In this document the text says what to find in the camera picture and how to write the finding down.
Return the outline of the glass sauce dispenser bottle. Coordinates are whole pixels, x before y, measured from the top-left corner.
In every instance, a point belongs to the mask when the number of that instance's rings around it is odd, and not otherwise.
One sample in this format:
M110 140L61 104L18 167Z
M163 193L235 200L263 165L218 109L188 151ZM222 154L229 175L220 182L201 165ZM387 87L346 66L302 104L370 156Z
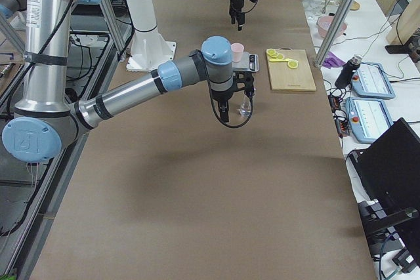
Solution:
M242 117L250 117L252 115L252 111L253 111L253 102L250 99L250 97L245 95L240 104L239 113Z

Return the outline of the pink plastic cup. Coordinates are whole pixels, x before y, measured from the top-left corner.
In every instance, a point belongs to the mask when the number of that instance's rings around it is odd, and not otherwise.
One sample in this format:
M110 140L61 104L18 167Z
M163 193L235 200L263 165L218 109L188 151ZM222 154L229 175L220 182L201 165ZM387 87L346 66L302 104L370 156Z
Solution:
M232 51L232 61L240 62L243 56L244 46L241 43L232 43L230 48Z

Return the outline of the digital kitchen scale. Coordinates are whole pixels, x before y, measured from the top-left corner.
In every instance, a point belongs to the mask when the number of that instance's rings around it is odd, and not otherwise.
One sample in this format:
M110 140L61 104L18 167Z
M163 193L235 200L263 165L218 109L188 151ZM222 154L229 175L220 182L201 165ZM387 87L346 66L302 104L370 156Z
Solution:
M232 63L232 68L234 70L256 73L259 71L259 56L245 51L239 62Z

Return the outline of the yellow plastic knife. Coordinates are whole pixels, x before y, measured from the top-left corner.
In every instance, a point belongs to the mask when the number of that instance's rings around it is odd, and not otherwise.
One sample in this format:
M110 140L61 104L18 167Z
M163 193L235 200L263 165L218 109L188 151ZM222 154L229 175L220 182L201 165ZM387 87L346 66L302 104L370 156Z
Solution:
M298 64L299 62L297 60L294 59L290 59L290 58L284 58L284 59L278 59L278 58L270 58L269 62L287 62L287 63L295 63Z

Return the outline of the bamboo cutting board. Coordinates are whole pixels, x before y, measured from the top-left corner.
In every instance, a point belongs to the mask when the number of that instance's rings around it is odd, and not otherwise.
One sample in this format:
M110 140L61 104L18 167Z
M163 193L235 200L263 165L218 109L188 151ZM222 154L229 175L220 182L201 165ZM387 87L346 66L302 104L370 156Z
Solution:
M304 50L275 49L285 58L297 60L299 67L291 69L287 62L269 62L273 58L266 53L270 86L273 91L315 92L316 85Z

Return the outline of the lemon slice front single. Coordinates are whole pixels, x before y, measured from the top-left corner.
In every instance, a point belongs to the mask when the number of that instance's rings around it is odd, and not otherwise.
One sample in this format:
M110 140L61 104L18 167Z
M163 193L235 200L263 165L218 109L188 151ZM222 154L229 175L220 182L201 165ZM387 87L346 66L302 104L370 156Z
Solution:
M299 62L297 60L289 60L287 66L291 69L297 69L299 67Z

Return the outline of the pink bowl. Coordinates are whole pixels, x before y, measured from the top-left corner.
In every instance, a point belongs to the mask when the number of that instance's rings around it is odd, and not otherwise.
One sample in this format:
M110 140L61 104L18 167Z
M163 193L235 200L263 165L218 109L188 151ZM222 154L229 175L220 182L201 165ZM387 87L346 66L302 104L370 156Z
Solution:
M332 24L334 17L333 16L321 16L317 19L316 26L318 30L318 34L321 38L325 38L327 35L328 30ZM335 38L342 36L345 31L347 30L348 24L343 22L338 33L335 35Z

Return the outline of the purple cloth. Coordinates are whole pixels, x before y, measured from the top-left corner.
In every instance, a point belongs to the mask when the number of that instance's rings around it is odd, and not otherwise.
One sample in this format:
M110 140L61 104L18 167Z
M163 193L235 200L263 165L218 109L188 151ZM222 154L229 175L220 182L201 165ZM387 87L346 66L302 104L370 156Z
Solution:
M331 51L328 52L327 56L325 57L322 66L328 69L331 68L340 68L346 64L345 61L341 60Z

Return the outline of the black water bottle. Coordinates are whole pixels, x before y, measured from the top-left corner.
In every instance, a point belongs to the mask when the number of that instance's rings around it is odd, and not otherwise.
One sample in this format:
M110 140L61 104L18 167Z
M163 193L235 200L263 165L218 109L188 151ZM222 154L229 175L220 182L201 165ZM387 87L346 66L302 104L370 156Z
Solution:
M342 68L340 75L335 81L335 86L339 89L346 88L351 80L353 73L360 67L362 55L355 54Z

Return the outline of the far teach pendant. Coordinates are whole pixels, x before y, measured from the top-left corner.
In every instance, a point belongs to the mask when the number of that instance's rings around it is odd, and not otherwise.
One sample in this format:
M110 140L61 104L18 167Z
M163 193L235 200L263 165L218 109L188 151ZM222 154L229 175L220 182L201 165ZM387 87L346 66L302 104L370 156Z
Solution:
M394 90L380 63L362 62L352 76L352 89L361 97L395 98Z

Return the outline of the teach pendant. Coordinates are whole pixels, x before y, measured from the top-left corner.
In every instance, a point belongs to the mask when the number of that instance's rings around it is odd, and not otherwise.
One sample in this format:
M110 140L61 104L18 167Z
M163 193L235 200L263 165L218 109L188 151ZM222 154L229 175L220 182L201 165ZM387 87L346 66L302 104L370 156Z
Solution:
M395 98L394 90L380 63L362 62L352 76L352 89L361 97Z
M384 100L349 97L345 111L353 135L363 144L372 144L393 125Z

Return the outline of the near teach pendant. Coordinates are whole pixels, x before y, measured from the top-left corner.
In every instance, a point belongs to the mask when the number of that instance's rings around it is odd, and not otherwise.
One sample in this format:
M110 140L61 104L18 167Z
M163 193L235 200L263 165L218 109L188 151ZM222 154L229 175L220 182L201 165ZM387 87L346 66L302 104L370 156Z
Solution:
M345 111L353 135L363 144L372 144L393 125L384 100L349 97Z

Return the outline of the black monitor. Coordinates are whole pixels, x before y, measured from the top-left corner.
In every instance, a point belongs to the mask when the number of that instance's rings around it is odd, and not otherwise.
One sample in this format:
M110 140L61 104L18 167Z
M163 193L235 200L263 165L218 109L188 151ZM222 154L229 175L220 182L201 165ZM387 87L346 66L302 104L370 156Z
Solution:
M419 136L400 118L371 146L350 155L370 199L385 215L374 219L362 211L367 236L394 227L419 263Z

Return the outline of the white metal mount base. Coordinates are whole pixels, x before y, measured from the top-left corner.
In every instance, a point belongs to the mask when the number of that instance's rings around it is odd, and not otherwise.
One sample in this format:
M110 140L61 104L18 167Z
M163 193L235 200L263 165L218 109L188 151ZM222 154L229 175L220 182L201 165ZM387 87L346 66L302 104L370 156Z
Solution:
M135 33L127 62L128 71L150 72L175 56L177 44L158 31L152 0L126 0Z

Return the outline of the aluminium frame post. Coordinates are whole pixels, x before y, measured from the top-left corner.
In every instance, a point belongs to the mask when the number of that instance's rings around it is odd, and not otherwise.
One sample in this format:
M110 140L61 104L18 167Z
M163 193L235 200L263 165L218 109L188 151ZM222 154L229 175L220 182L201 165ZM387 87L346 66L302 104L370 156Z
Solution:
M314 65L316 68L321 68L322 64L324 63L324 60L336 38L336 35L341 29L341 24L345 21L345 18L347 17L348 12L350 11L350 7L353 1L354 0L341 1L341 4L339 5L339 8L337 9L335 16L333 17L333 21L316 55L314 61Z

